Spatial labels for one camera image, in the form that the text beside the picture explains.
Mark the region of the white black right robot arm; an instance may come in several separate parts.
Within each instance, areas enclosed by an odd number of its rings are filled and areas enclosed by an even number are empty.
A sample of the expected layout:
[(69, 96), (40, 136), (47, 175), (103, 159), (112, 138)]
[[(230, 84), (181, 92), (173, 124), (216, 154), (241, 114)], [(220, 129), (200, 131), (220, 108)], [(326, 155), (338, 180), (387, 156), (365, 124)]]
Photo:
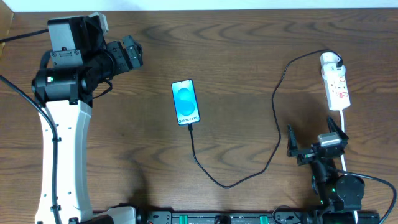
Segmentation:
[(293, 128), (288, 125), (287, 155), (297, 159), (297, 164), (309, 165), (312, 170), (312, 187), (321, 205), (302, 218), (304, 223), (354, 223), (354, 212), (361, 209), (364, 181), (353, 175), (339, 174), (335, 159), (345, 153), (349, 137), (328, 118), (329, 132), (318, 136), (318, 142), (309, 148), (299, 149)]

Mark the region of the white power strip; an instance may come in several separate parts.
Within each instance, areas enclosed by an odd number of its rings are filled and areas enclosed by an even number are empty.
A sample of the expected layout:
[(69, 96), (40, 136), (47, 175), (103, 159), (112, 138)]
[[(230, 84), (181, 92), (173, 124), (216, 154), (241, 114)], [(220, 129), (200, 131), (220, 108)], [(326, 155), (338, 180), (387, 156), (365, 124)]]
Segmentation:
[(328, 107), (332, 111), (340, 111), (351, 105), (346, 82), (346, 68), (337, 67), (335, 63), (326, 63), (321, 69), (324, 80)]

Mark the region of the blue screen Galaxy smartphone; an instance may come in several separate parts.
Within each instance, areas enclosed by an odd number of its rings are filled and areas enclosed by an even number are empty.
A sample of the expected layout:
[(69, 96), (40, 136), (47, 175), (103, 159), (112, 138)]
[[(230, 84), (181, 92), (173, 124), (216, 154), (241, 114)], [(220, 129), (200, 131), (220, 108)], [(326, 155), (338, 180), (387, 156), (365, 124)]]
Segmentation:
[(179, 126), (200, 122), (195, 87), (192, 79), (171, 84), (175, 113)]

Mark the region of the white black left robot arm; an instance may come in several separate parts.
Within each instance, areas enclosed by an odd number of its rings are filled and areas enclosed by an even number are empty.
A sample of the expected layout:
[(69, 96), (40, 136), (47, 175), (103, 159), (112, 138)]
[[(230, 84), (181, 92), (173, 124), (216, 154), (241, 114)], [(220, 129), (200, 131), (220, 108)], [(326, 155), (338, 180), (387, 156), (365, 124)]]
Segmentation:
[(35, 222), (139, 223), (131, 205), (95, 213), (87, 187), (86, 140), (94, 91), (142, 66), (142, 47), (130, 35), (105, 41), (106, 16), (59, 17), (47, 23), (52, 49), (32, 80), (43, 134), (42, 190)]

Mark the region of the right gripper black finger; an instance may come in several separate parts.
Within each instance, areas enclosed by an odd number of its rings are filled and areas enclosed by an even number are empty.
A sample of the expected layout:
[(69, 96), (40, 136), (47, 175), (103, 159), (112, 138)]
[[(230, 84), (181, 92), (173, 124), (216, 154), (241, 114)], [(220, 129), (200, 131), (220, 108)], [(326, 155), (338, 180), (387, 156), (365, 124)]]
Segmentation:
[(289, 124), (287, 125), (287, 131), (288, 131), (287, 156), (296, 157), (299, 151), (299, 147), (294, 134), (294, 130)]
[(347, 134), (335, 123), (335, 121), (331, 116), (328, 116), (327, 123), (328, 123), (328, 129), (331, 133), (336, 133), (341, 140), (349, 139)]

